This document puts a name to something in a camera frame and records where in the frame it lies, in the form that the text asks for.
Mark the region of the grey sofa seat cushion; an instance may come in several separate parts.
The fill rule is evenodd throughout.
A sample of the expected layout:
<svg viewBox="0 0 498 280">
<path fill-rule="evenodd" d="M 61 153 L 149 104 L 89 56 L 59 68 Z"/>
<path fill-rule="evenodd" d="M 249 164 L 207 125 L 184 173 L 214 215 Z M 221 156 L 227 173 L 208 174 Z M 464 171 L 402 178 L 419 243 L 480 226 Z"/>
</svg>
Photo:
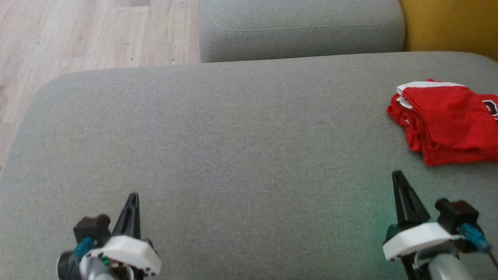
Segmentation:
<svg viewBox="0 0 498 280">
<path fill-rule="evenodd" d="M 34 96 L 0 172 L 0 280 L 58 280 L 85 216 L 139 193 L 157 280 L 406 280 L 382 250 L 402 170 L 436 218 L 466 200 L 498 258 L 498 164 L 427 167 L 386 113 L 427 78 L 498 93 L 498 63 L 397 52 L 71 73 Z"/>
</svg>

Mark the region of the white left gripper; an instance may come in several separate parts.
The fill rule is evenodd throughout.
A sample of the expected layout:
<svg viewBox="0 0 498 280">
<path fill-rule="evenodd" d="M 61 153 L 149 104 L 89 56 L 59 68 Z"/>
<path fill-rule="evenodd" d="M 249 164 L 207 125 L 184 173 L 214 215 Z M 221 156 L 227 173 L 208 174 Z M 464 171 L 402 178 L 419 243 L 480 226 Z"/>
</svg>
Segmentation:
<svg viewBox="0 0 498 280">
<path fill-rule="evenodd" d="M 87 278 L 156 278 L 161 260 L 141 238 L 139 194 L 130 193 L 105 246 L 86 255 Z"/>
</svg>

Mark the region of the red white-striped shorts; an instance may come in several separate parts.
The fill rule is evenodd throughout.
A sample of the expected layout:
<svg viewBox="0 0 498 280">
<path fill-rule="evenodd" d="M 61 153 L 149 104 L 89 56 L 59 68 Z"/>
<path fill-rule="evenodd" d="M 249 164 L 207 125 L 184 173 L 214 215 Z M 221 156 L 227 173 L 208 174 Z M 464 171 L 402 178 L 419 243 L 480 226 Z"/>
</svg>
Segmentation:
<svg viewBox="0 0 498 280">
<path fill-rule="evenodd" d="M 402 84 L 386 111 L 404 129 L 412 151 L 490 151 L 498 145 L 495 119 L 464 85 L 434 80 Z"/>
</svg>

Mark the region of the red white-sleeved jersey shirt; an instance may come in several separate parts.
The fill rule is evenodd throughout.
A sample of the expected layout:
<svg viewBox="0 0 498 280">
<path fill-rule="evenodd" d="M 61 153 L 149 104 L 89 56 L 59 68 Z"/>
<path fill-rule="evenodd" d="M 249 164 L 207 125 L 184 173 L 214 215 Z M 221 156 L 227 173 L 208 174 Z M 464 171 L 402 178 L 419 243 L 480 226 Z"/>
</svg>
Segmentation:
<svg viewBox="0 0 498 280">
<path fill-rule="evenodd" d="M 498 121 L 490 96 L 447 93 L 422 100 L 424 161 L 429 166 L 498 161 Z"/>
</svg>

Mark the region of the grey sofa back cushion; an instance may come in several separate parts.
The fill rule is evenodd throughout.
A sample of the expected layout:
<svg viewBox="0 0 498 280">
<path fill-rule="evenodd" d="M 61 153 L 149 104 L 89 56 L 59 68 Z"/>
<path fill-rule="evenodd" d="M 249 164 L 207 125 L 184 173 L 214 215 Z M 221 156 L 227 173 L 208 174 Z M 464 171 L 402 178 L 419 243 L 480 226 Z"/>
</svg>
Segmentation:
<svg viewBox="0 0 498 280">
<path fill-rule="evenodd" d="M 400 0 L 202 0 L 201 62 L 403 50 Z"/>
</svg>

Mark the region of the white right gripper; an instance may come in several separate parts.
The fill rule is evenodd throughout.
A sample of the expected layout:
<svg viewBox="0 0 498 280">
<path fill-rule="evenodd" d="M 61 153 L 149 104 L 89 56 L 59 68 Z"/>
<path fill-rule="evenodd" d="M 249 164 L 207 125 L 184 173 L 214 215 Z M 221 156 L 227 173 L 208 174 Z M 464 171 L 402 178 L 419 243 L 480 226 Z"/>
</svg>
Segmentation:
<svg viewBox="0 0 498 280">
<path fill-rule="evenodd" d="M 461 234 L 450 234 L 439 223 L 431 222 L 422 201 L 401 170 L 392 173 L 397 227 L 403 230 L 384 243 L 384 256 L 393 261 L 403 256 L 464 239 Z"/>
</svg>

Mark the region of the yellow cushion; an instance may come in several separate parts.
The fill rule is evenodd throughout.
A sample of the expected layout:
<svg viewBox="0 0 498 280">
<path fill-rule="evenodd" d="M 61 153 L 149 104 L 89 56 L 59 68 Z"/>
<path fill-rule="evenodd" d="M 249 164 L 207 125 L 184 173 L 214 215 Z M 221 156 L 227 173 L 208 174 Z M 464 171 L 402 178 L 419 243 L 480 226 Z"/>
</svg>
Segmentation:
<svg viewBox="0 0 498 280">
<path fill-rule="evenodd" d="M 475 53 L 498 62 L 498 0 L 399 0 L 405 51 Z"/>
</svg>

